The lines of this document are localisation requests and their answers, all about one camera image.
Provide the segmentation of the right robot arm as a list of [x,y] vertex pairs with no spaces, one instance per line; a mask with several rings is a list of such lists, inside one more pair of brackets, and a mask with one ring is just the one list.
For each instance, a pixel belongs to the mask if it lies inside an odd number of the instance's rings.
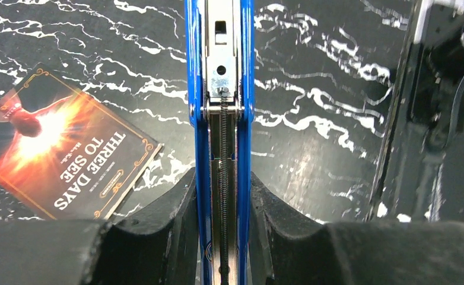
[[366,221],[436,221],[464,127],[464,1],[415,1]]

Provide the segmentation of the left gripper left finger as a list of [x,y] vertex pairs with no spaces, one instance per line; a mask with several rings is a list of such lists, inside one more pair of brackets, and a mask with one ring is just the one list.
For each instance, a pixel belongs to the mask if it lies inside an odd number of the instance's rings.
[[0,221],[0,284],[194,284],[196,174],[113,224]]

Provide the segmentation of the blue stapler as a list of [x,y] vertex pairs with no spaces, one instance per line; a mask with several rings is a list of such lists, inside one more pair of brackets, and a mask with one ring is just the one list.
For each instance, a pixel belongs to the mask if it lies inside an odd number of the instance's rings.
[[246,284],[254,118],[252,1],[186,1],[202,284]]

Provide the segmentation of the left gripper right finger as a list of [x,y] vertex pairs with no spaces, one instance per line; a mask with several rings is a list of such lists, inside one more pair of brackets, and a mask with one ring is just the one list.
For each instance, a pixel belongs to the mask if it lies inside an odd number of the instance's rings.
[[464,284],[464,224],[318,223],[251,177],[253,284]]

